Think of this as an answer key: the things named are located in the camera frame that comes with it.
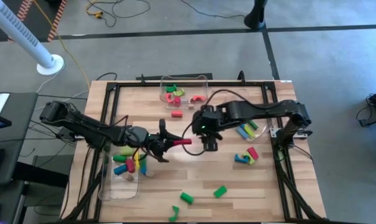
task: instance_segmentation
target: concrete floor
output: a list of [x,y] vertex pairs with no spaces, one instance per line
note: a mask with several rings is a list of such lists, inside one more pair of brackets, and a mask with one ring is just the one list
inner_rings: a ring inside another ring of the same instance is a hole
[[[186,0],[198,10],[231,16],[247,14],[253,0]],[[119,19],[114,28],[87,17],[86,1],[69,1],[59,32],[62,35],[145,32],[162,30],[242,29],[243,18],[220,19],[196,14],[178,0],[148,0],[151,10],[131,19]],[[145,9],[127,0],[120,14]],[[343,26],[376,24],[376,0],[279,0],[266,8],[268,27]],[[305,103],[313,124],[309,138],[316,174],[328,218],[335,221],[376,223],[376,125],[361,128],[355,114],[369,93],[376,92],[376,29],[270,33],[280,78],[292,80],[298,99]],[[207,34],[164,37],[66,40],[87,75],[94,80],[116,72],[119,80],[140,74],[168,75],[212,72],[215,79],[272,79],[261,33]],[[44,44],[64,57],[67,67],[41,93],[72,96],[87,86],[59,41]],[[0,43],[0,91],[36,91],[47,78],[35,71],[35,62],[16,45]],[[39,98],[42,106],[51,98]],[[79,109],[84,102],[74,100]],[[38,120],[40,111],[34,114]],[[29,137],[41,137],[28,133]],[[21,154],[54,155],[61,142],[26,141]],[[73,154],[66,148],[61,154]],[[31,162],[32,156],[21,158]],[[59,208],[43,209],[56,213]],[[27,213],[25,223],[56,217]]]

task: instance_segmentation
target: wooden table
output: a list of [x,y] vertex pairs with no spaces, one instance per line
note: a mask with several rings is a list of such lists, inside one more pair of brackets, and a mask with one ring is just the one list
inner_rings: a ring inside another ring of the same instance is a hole
[[[85,109],[87,116],[100,119],[106,83],[106,81],[92,83]],[[275,81],[275,86],[278,100],[296,99],[291,82]],[[210,88],[211,91],[215,91],[222,87]],[[228,89],[243,94],[253,103],[263,102],[260,88],[228,87]],[[228,100],[235,100],[235,98],[221,93],[214,96],[211,104],[216,105]],[[112,106],[111,101],[108,106],[109,110]],[[159,119],[165,118],[167,130],[181,135],[190,123],[194,111],[184,110],[183,118],[171,118],[170,112],[159,100],[159,87],[123,87],[119,97],[116,120],[128,114],[128,124],[141,126],[150,133],[156,133]],[[256,120],[256,123],[260,129],[267,125],[265,119]],[[154,159],[148,159],[148,169],[153,170],[155,176],[152,179],[141,178],[140,191],[135,198],[104,201],[100,222],[168,222],[168,217],[173,215],[172,205],[180,208],[178,222],[283,221],[270,135],[264,134],[251,143],[244,141],[232,129],[221,132],[221,135],[224,140],[219,141],[218,152],[206,152],[194,157],[186,154],[181,146],[176,146],[164,156],[170,160],[170,163],[161,164]],[[188,150],[198,152],[202,149],[200,140],[193,136],[191,131],[187,132],[185,138],[193,139],[193,145],[189,146]],[[309,152],[307,141],[299,140],[295,141],[295,144]],[[254,146],[260,156],[254,165],[248,166],[233,161],[234,154],[242,154],[250,146]],[[68,215],[77,204],[87,149],[85,142],[77,144],[70,171],[70,196],[64,216]],[[295,149],[290,149],[289,153],[298,191],[316,213],[325,217],[311,160]],[[91,152],[84,171],[82,195],[87,187],[92,155]],[[213,192],[221,185],[225,185],[228,192],[222,198],[216,199]],[[179,198],[181,192],[194,196],[195,202],[192,205],[183,202]],[[290,214],[294,217],[291,195],[288,189],[286,192]],[[89,218],[93,216],[96,197],[97,192],[93,195],[90,204]]]

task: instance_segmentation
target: plastic container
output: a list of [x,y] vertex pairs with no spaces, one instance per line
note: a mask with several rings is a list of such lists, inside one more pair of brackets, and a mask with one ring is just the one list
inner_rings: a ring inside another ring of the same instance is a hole
[[137,196],[139,192],[139,181],[141,172],[136,169],[131,175],[134,177],[133,181],[127,181],[122,178],[122,175],[116,175],[113,172],[123,163],[112,160],[113,155],[120,154],[120,147],[111,145],[110,149],[105,147],[102,153],[104,172],[102,173],[102,185],[98,192],[98,198],[102,201],[131,199]]
[[[184,95],[178,96],[181,103],[175,103],[174,99],[177,96],[174,92],[170,91],[174,85],[177,87],[177,91],[184,89]],[[174,78],[170,76],[163,76],[161,78],[159,99],[164,102],[164,106],[167,109],[187,110],[189,104],[191,103],[190,100],[193,99],[194,96],[204,96],[204,101],[196,101],[193,103],[194,109],[199,109],[200,106],[206,102],[208,98],[208,91],[209,88],[207,78],[203,75],[196,78]]]

